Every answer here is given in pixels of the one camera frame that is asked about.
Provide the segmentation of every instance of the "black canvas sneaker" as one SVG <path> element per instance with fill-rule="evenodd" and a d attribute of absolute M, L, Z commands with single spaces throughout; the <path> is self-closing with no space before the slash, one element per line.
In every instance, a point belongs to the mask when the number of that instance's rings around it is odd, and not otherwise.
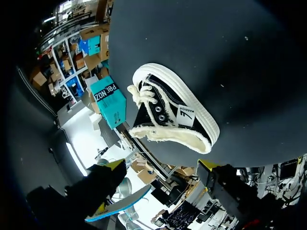
<path fill-rule="evenodd" d="M 183 80 L 168 68 L 149 63 L 136 70 L 128 87 L 139 108 L 130 134 L 150 141 L 174 141 L 206 154 L 220 129 Z"/>

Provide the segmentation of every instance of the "blue-edged board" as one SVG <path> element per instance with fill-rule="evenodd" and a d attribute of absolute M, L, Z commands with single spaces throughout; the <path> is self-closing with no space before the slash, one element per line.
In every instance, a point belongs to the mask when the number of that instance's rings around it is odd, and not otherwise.
<path fill-rule="evenodd" d="M 87 217 L 85 221 L 87 222 L 93 222 L 111 215 L 114 215 L 120 211 L 124 211 L 127 208 L 130 208 L 135 203 L 137 203 L 139 200 L 141 200 L 150 190 L 151 185 L 148 184 L 145 187 L 141 188 L 139 191 L 137 191 L 134 194 L 131 194 L 130 196 L 112 204 L 109 206 L 106 206 L 104 212 L 93 215 L 92 217 Z"/>

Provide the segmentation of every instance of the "blue box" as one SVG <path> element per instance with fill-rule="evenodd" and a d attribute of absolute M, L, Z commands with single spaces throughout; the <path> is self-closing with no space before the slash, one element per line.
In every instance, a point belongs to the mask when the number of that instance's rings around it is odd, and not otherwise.
<path fill-rule="evenodd" d="M 100 36 L 80 41 L 80 47 L 89 56 L 100 53 Z"/>
<path fill-rule="evenodd" d="M 97 106 L 111 129 L 126 121 L 126 98 L 110 76 L 91 85 Z"/>

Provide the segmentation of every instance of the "white shoelace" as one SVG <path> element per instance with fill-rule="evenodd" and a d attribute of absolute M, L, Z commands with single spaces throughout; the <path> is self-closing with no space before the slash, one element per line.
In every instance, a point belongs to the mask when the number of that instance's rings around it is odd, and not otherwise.
<path fill-rule="evenodd" d="M 132 99 L 140 108 L 141 104 L 144 102 L 151 102 L 153 104 L 157 104 L 157 100 L 154 99 L 154 92 L 151 92 L 150 90 L 153 87 L 151 85 L 142 86 L 139 90 L 134 85 L 130 85 L 127 87 L 127 90 L 132 94 Z"/>

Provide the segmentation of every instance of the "black table surface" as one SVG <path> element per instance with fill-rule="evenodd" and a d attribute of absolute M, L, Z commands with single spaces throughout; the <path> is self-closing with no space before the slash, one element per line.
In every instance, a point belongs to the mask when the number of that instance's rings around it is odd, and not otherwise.
<path fill-rule="evenodd" d="M 138 109 L 127 86 L 139 66 L 153 62 L 179 75 L 220 127 L 206 155 L 143 138 L 161 162 L 195 166 L 202 158 L 257 167 L 307 152 L 306 61 L 255 1 L 116 0 L 109 51 L 130 126 Z"/>

